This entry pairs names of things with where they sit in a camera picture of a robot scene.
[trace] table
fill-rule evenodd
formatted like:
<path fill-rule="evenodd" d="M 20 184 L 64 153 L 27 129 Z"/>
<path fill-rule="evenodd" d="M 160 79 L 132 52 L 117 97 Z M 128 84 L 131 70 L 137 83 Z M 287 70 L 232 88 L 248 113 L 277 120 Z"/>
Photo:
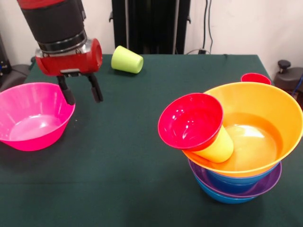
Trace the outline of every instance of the table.
<path fill-rule="evenodd" d="M 57 143 L 28 153 L 0 144 L 1 227 L 303 226 L 302 144 L 273 190 L 226 205 L 201 191 L 182 152 L 157 133 L 177 97 L 267 74 L 258 56 L 145 55 L 138 75 L 114 71 L 110 59 L 96 74 L 103 103 L 86 78 L 67 79 L 77 104 Z M 37 66 L 27 81 L 56 83 Z"/>

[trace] stack of bowls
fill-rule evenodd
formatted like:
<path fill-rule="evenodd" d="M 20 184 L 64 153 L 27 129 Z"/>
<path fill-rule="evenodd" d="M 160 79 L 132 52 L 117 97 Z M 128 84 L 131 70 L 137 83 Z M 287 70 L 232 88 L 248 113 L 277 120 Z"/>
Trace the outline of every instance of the stack of bowls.
<path fill-rule="evenodd" d="M 195 179 L 202 190 L 213 199 L 237 204 L 248 202 L 270 191 L 279 181 L 282 163 L 266 172 L 252 177 L 228 177 L 209 171 L 188 160 Z"/>
<path fill-rule="evenodd" d="M 160 116 L 161 139 L 183 151 L 198 184 L 220 202 L 242 203 L 271 190 L 282 173 L 281 161 L 303 135 L 298 103 L 283 90 L 257 82 L 226 84 L 204 94 L 223 111 L 209 108 L 201 93 L 183 96 Z M 233 147 L 226 136 L 219 137 L 220 129 Z M 233 149 L 228 159 L 211 156 L 227 147 Z"/>

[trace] black cable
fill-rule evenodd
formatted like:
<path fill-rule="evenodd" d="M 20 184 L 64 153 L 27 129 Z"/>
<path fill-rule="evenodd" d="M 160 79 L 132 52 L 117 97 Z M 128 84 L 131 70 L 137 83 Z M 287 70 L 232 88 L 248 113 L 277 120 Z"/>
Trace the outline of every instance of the black cable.
<path fill-rule="evenodd" d="M 209 52 L 211 53 L 212 52 L 212 47 L 213 47 L 213 38 L 212 38 L 212 34 L 210 32 L 210 7 L 212 5 L 212 0 L 209 0 L 209 8 L 208 8 L 208 32 L 209 32 L 209 37 L 210 37 L 210 40 L 211 40 L 211 44 L 210 44 L 210 49 L 209 49 Z"/>
<path fill-rule="evenodd" d="M 206 37 L 206 13 L 207 13 L 208 0 L 205 3 L 205 11 L 204 11 L 204 36 L 203 36 L 203 49 L 205 48 L 205 37 Z"/>

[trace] yellow cup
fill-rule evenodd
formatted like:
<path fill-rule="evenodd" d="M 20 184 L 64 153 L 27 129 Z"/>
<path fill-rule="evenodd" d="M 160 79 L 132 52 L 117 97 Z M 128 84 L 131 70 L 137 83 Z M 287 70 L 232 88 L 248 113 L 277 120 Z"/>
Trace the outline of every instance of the yellow cup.
<path fill-rule="evenodd" d="M 139 73 L 143 67 L 143 57 L 123 46 L 118 46 L 113 53 L 111 66 L 116 70 Z"/>
<path fill-rule="evenodd" d="M 225 162 L 232 156 L 233 141 L 226 129 L 221 126 L 217 138 L 209 147 L 193 153 L 215 163 Z"/>

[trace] lime green cup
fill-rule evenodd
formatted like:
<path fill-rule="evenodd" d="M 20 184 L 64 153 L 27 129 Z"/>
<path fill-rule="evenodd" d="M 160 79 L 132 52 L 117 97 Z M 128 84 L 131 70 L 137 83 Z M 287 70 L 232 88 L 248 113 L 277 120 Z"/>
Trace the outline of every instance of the lime green cup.
<path fill-rule="evenodd" d="M 143 66 L 143 57 L 123 46 L 118 46 L 113 53 L 111 66 L 116 70 L 139 73 Z"/>

